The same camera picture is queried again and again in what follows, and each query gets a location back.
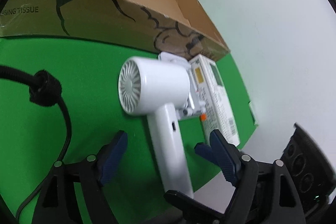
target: yellow label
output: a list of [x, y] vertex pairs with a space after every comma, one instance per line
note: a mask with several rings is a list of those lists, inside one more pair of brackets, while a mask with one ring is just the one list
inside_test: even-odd
[[196, 77], [197, 77], [198, 83], [200, 83], [200, 84], [203, 83], [204, 82], [204, 78], [203, 78], [203, 75], [202, 75], [200, 67], [197, 67], [195, 69], [195, 73], [196, 73]]

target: white box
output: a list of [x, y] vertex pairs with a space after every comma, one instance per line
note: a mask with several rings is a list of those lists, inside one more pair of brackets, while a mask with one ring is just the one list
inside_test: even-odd
[[202, 122], [207, 143], [211, 131], [219, 129], [228, 143], [240, 143], [236, 121], [217, 65], [211, 59], [198, 55], [189, 61], [197, 91], [206, 102], [207, 119]]

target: green table mat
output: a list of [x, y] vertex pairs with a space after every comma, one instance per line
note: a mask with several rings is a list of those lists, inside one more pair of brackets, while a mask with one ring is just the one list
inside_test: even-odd
[[[128, 133], [128, 148], [118, 174], [104, 187], [120, 224], [140, 223], [169, 207], [163, 199], [146, 117], [130, 117], [119, 104], [118, 76], [131, 56], [157, 57], [131, 48], [75, 39], [0, 39], [0, 64], [30, 74], [45, 69], [62, 83], [73, 127], [65, 163], [97, 153], [118, 130]], [[217, 65], [242, 147], [255, 129], [249, 97], [231, 55]], [[66, 129], [58, 106], [46, 108], [30, 103], [27, 86], [6, 80], [0, 80], [0, 128], [0, 193], [14, 213], [48, 173], [63, 145]], [[196, 191], [220, 170], [193, 152], [194, 145], [204, 141], [199, 119], [180, 122], [180, 129]], [[83, 221], [90, 223], [79, 185], [76, 193]], [[36, 200], [24, 209], [21, 223], [31, 223]]]

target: open cardboard box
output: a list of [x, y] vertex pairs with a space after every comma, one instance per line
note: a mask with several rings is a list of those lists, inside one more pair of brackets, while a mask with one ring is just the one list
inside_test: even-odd
[[78, 37], [219, 60], [229, 49], [197, 0], [9, 0], [0, 37]]

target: orange object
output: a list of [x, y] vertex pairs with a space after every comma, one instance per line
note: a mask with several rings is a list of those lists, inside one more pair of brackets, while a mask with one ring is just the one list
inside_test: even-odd
[[201, 122], [204, 122], [207, 119], [207, 115], [203, 113], [200, 115], [199, 119], [201, 120]]

